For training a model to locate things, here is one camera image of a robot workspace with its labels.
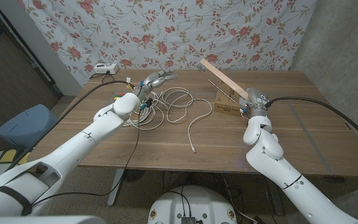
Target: blue cushion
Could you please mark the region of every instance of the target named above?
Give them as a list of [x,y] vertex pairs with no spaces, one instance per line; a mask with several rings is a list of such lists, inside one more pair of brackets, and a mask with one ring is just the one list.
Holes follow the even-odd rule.
[[56,117],[44,105],[21,112],[0,127],[0,137],[13,146],[30,147],[53,126]]

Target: cardboard box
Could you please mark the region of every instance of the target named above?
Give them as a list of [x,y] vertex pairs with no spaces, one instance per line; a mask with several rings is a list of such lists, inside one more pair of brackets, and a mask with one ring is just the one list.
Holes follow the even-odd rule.
[[[247,85],[245,83],[237,83],[241,88],[246,89]],[[218,87],[229,95],[236,102],[239,101],[239,94],[236,93],[232,88],[226,85],[224,82],[221,82]],[[240,114],[240,106],[233,102],[229,97],[227,97],[220,90],[216,93],[214,111],[219,113],[231,114],[235,116],[241,116]]]

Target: electrical outlet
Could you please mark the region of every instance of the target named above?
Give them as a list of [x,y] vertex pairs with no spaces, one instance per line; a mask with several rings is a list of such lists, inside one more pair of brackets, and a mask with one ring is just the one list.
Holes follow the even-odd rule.
[[118,71],[118,66],[116,63],[97,63],[93,70],[96,74],[115,74]]

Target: white cable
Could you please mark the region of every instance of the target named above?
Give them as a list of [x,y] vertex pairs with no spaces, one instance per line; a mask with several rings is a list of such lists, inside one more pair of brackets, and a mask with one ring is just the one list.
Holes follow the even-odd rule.
[[[168,99],[169,96],[172,96],[172,94],[174,94],[174,93],[184,93],[184,94],[183,94],[182,96],[179,96],[178,98],[175,98],[171,103],[169,103],[169,102],[167,101],[167,99]],[[212,113],[212,110],[213,110],[213,109],[212,109],[212,105],[211,105],[211,104],[208,102],[208,100],[206,100],[206,99],[201,99],[201,98],[194,99],[194,98],[193,98],[193,95],[191,95],[190,92],[189,92],[187,89],[182,88],[182,87],[172,87],[172,88],[169,88],[169,89],[167,89],[167,90],[161,92],[160,95],[157,95],[157,94],[154,93],[154,92],[151,92],[151,94],[153,94],[152,106],[150,106],[150,107],[148,107],[148,108],[145,108],[145,109],[143,110],[143,113],[140,114],[139,120],[132,120],[131,118],[129,118],[129,119],[125,122],[124,127],[126,127],[126,126],[133,126],[133,127],[136,127],[136,128],[140,128],[138,125],[142,126],[142,125],[149,124],[149,123],[152,122],[152,120],[155,118],[155,114],[156,114],[155,108],[157,108],[157,109],[162,113],[162,120],[161,120],[161,122],[160,122],[158,125],[156,125],[156,126],[154,126],[154,127],[152,127],[152,128],[140,128],[140,130],[150,131],[150,130],[153,130],[153,129],[156,129],[157,127],[159,127],[159,126],[163,123],[163,121],[164,121],[164,119],[165,119],[164,113],[163,113],[162,110],[157,106],[159,103],[161,103],[162,105],[164,105],[165,109],[167,110],[167,121],[168,121],[169,123],[176,124],[177,122],[179,122],[180,120],[182,120],[182,119],[187,115],[187,107],[189,107],[190,105],[192,105],[194,101],[196,101],[196,100],[205,101],[205,102],[207,102],[207,103],[209,104],[209,107],[211,108],[211,110],[210,110],[208,113],[206,113],[206,114],[204,114],[204,115],[201,115],[201,116],[197,117],[196,119],[194,119],[194,120],[189,124],[189,127],[188,127],[188,129],[187,129],[187,133],[188,133],[188,136],[189,136],[189,142],[190,142],[191,150],[195,153],[195,152],[196,152],[196,149],[195,149],[193,143],[191,142],[191,138],[190,138],[190,127],[191,127],[191,125],[192,125],[194,122],[196,122],[196,121],[198,121],[198,120],[200,120],[200,119],[202,119],[202,118],[205,118],[205,117],[207,117],[208,115],[210,115],[210,114]],[[177,100],[179,100],[179,99],[181,99],[181,98],[183,98],[183,97],[185,97],[185,96],[189,96],[189,97],[191,98],[191,100],[190,100],[187,104],[185,104],[185,105],[175,105],[175,104],[174,104]],[[176,120],[174,120],[174,121],[171,121],[171,120],[169,120],[168,115],[169,115],[169,111],[170,111],[172,108],[178,108],[178,109],[184,108],[184,109],[185,109],[185,114],[184,114],[183,116],[181,116],[180,118],[178,118],[178,119],[176,119]]]
[[226,188],[227,188],[227,192],[229,192],[229,197],[230,197],[230,201],[231,201],[231,205],[233,206],[233,208],[235,209],[236,212],[238,212],[240,215],[242,215],[243,217],[246,217],[248,218],[249,220],[251,220],[252,222],[254,222],[254,224],[258,224],[258,221],[257,220],[254,220],[253,218],[243,214],[242,212],[240,212],[240,210],[238,210],[235,206],[234,206],[234,203],[233,203],[233,199],[231,198],[231,194],[230,194],[230,190],[229,190],[229,186],[226,182],[226,179],[224,178],[223,174],[222,175],[222,178],[223,178],[223,181],[224,181],[224,184],[226,184]]

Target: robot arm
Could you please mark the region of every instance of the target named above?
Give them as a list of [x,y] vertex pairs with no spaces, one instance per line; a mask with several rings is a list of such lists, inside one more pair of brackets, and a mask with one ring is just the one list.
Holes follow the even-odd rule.
[[267,97],[253,88],[247,92],[250,101],[241,99],[240,104],[251,109],[243,137],[246,144],[254,145],[247,153],[248,163],[275,182],[310,223],[355,223],[284,158],[278,137],[270,133],[272,123],[264,108]]
[[[149,75],[135,93],[126,93],[113,104],[99,110],[93,123],[49,155],[0,175],[0,217],[46,215],[52,200],[35,206],[38,200],[58,192],[67,175],[104,139],[118,132],[136,108],[146,106],[147,95],[165,81],[176,78],[172,71]],[[36,177],[29,171],[42,169]]]

